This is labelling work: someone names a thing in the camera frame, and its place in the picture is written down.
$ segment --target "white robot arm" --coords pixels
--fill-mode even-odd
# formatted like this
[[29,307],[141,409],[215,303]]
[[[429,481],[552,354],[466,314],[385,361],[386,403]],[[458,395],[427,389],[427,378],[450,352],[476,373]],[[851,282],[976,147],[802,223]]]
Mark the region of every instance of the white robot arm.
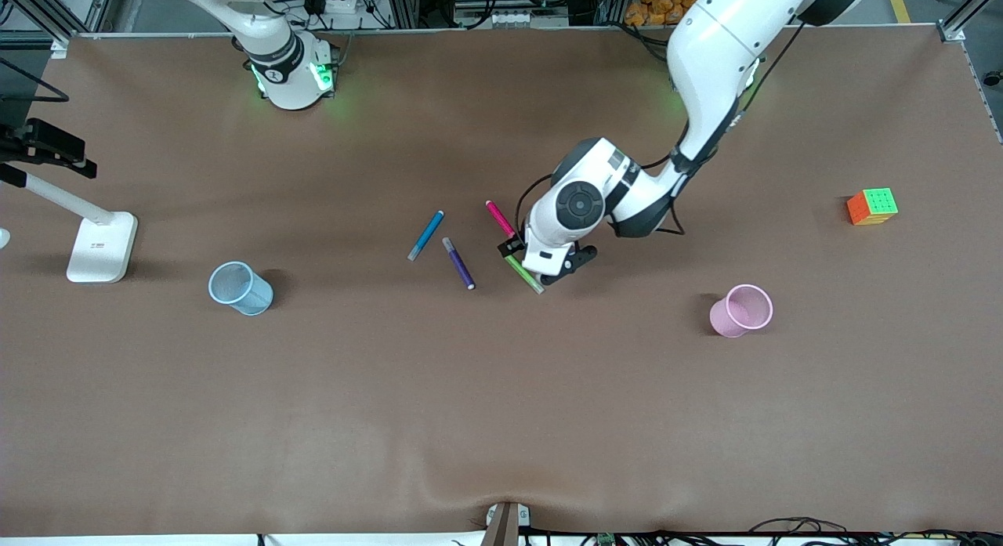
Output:
[[331,44],[307,31],[294,31],[282,15],[259,15],[237,3],[274,0],[188,0],[227,26],[248,57],[262,93],[283,109],[311,106],[334,88]]
[[618,237],[659,228],[673,201],[717,148],[738,111],[756,59],[796,15],[824,25],[861,0],[698,0],[666,47],[673,82],[689,115],[683,136],[657,176],[642,171],[606,139],[580,143],[561,161],[551,190],[530,211],[523,265],[549,283],[591,259],[576,242],[602,221]]

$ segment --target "pink marker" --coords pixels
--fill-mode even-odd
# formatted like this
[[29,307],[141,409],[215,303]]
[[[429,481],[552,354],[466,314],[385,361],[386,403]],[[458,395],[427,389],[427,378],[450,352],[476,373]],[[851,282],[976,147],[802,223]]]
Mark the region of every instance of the pink marker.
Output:
[[516,229],[513,229],[512,225],[509,224],[509,220],[501,214],[501,210],[498,210],[498,206],[494,205],[494,202],[490,200],[484,202],[484,206],[487,208],[487,211],[490,212],[491,217],[494,218],[494,222],[498,224],[498,227],[501,227],[503,231],[505,231],[505,234],[510,237],[515,237]]

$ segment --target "toy cube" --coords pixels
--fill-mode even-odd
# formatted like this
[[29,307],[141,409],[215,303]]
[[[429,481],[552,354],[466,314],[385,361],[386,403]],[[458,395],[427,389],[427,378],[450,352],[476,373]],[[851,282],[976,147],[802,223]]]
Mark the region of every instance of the toy cube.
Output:
[[864,190],[847,202],[850,222],[854,225],[877,225],[884,223],[899,213],[895,196],[889,188]]

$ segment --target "light blue plastic cup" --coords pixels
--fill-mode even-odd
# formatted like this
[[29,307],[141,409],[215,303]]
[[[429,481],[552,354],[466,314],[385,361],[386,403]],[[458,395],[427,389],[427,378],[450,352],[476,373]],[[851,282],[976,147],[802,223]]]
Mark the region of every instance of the light blue plastic cup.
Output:
[[209,295],[248,317],[260,315],[272,304],[272,286],[243,262],[227,262],[209,277]]

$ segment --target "yellow line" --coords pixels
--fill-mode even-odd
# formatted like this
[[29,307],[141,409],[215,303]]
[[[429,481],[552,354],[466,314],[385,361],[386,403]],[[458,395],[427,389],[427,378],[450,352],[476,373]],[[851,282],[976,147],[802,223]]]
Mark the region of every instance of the yellow line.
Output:
[[909,18],[909,10],[906,9],[906,2],[904,0],[891,0],[892,10],[895,11],[895,19],[899,23],[912,23],[912,19]]

